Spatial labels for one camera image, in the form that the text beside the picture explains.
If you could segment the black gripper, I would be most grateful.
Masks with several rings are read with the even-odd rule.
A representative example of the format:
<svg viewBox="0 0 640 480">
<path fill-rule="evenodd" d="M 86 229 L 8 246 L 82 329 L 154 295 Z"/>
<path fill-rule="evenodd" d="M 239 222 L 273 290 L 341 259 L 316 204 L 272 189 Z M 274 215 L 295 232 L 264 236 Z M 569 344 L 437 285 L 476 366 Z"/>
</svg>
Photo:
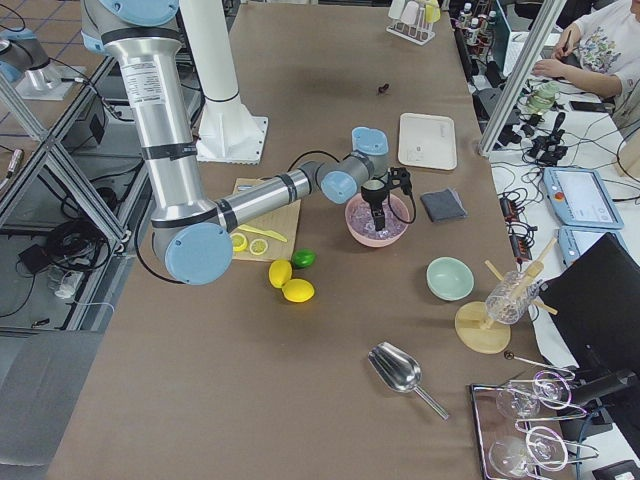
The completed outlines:
<svg viewBox="0 0 640 480">
<path fill-rule="evenodd" d="M 361 196 L 369 205 L 374 229 L 382 231 L 386 225 L 383 201 L 387 197 L 386 183 L 381 180 L 369 180 L 361 187 Z"/>
</svg>

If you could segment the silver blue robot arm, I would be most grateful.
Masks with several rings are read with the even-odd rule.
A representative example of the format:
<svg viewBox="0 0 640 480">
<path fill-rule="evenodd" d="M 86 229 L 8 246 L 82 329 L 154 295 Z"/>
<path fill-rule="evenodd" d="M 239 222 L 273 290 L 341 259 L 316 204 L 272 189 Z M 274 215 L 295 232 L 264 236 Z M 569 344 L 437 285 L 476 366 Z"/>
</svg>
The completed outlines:
<svg viewBox="0 0 640 480">
<path fill-rule="evenodd" d="M 206 197 L 202 160 L 260 158 L 267 121 L 241 101 L 218 1 L 85 1 L 85 46 L 119 64 L 156 208 L 152 248 L 171 276 L 202 285 L 232 257 L 231 233 L 314 191 L 342 204 L 388 171 L 385 135 L 337 163 L 309 161 L 237 194 Z"/>
</svg>

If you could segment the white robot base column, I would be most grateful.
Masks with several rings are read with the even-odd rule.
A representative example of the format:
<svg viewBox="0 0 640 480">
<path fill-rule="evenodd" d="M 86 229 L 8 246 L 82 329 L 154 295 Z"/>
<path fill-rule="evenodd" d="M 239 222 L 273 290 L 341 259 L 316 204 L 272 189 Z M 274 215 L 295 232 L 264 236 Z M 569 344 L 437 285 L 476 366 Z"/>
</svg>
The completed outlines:
<svg viewBox="0 0 640 480">
<path fill-rule="evenodd" d="M 241 100 L 222 3 L 188 0 L 179 7 L 205 97 L 198 159 L 257 165 L 268 119 L 252 115 Z"/>
</svg>

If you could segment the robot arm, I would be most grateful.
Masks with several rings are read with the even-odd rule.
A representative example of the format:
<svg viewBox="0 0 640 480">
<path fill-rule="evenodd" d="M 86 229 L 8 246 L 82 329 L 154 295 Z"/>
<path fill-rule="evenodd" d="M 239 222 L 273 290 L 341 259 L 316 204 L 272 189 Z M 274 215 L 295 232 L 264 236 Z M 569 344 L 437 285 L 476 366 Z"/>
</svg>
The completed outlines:
<svg viewBox="0 0 640 480">
<path fill-rule="evenodd" d="M 32 30 L 1 30 L 1 75 L 8 82 L 15 83 L 28 72 L 42 75 L 50 63 L 49 55 Z"/>
</svg>

